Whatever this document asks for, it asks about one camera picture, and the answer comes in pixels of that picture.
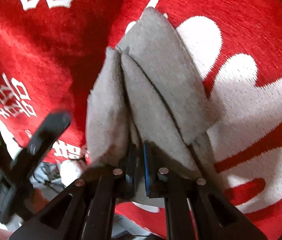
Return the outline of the grey small cloth garment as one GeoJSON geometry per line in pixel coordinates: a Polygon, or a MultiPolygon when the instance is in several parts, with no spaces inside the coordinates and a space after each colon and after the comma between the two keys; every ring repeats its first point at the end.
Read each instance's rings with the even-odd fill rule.
{"type": "Polygon", "coordinates": [[[147,8],[115,48],[107,48],[88,97],[86,141],[91,165],[116,166],[130,143],[148,142],[164,165],[184,178],[204,177],[219,190],[208,129],[223,108],[208,100],[174,27],[147,8]]]}

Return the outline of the red blanket with white print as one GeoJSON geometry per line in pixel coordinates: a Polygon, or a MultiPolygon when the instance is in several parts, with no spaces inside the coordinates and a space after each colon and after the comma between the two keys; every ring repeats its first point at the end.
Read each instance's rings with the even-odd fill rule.
{"type": "Polygon", "coordinates": [[[90,163],[88,97],[147,8],[174,27],[206,98],[223,108],[208,129],[222,192],[268,239],[282,235],[281,0],[0,0],[0,124],[25,145],[55,109],[73,122],[46,161],[65,182],[90,163]]]}

